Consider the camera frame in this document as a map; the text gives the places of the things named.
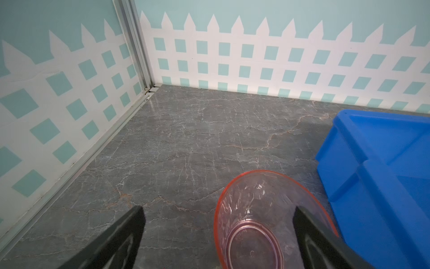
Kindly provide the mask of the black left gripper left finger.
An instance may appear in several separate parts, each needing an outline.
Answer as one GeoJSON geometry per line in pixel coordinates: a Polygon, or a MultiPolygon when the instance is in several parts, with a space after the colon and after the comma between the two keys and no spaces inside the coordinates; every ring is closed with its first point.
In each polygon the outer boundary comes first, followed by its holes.
{"type": "Polygon", "coordinates": [[[60,266],[61,269],[132,269],[146,218],[134,206],[94,241],[60,266]]]}

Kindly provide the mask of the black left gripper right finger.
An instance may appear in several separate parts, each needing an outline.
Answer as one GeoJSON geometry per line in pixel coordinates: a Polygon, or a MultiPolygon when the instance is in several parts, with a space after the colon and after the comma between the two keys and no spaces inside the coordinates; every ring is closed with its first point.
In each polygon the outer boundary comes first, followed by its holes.
{"type": "Polygon", "coordinates": [[[338,236],[298,206],[293,227],[306,269],[372,269],[373,266],[347,246],[338,236]]]}

